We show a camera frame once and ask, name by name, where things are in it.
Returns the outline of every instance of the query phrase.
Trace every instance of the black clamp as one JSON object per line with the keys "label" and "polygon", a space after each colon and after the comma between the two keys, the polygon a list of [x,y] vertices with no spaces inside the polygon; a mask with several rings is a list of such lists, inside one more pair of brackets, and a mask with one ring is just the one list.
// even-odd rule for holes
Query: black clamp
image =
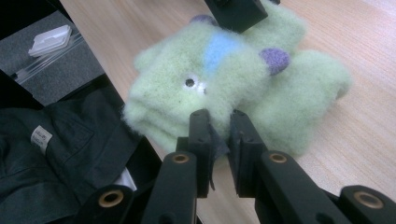
{"label": "black clamp", "polygon": [[[223,144],[206,110],[190,119],[189,137],[178,138],[177,151],[164,158],[155,182],[135,192],[120,186],[99,189],[75,223],[197,223],[196,199],[207,196]],[[349,186],[337,197],[319,188],[293,157],[267,150],[245,113],[234,111],[230,127],[227,146],[236,193],[255,199],[260,223],[396,223],[396,203],[376,190]],[[136,215],[139,209],[143,216]]]}
{"label": "black clamp", "polygon": [[[271,0],[279,4],[280,0]],[[268,14],[260,0],[205,0],[219,26],[243,33]]]}

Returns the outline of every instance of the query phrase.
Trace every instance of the fuzzy green fabric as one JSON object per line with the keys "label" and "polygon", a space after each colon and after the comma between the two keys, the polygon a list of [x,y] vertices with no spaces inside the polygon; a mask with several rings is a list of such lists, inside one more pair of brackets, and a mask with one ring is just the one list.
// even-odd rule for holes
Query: fuzzy green fabric
{"label": "fuzzy green fabric", "polygon": [[317,51],[296,51],[304,22],[262,0],[268,18],[241,35],[197,17],[142,51],[140,73],[123,114],[126,123],[168,152],[188,136],[189,117],[206,108],[228,137],[234,109],[249,115],[269,149],[302,154],[328,107],[347,92],[343,65]]}

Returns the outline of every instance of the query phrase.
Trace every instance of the gray surface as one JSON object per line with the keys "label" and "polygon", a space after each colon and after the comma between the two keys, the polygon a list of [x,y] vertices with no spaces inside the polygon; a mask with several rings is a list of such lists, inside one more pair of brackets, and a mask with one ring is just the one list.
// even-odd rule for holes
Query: gray surface
{"label": "gray surface", "polygon": [[[41,21],[0,41],[0,69],[12,75],[31,64],[36,58],[28,54],[36,35],[68,24],[76,26],[60,12],[54,12]],[[61,59],[22,84],[42,105],[57,102],[66,94],[104,73],[84,41]]]}

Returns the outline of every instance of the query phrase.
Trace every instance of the black bracket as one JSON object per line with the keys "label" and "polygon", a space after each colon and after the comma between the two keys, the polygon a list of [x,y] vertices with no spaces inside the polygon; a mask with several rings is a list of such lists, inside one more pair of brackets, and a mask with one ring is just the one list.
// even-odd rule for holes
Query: black bracket
{"label": "black bracket", "polygon": [[219,26],[243,33],[268,14],[260,0],[205,0]]}

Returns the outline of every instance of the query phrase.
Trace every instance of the blue patch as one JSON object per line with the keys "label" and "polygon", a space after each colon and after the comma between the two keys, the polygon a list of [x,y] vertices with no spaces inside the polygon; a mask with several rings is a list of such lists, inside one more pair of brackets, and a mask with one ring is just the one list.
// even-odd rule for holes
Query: blue patch
{"label": "blue patch", "polygon": [[228,34],[217,33],[212,35],[204,53],[204,72],[209,77],[213,77],[221,60],[235,51],[240,45],[241,43],[232,39]]}

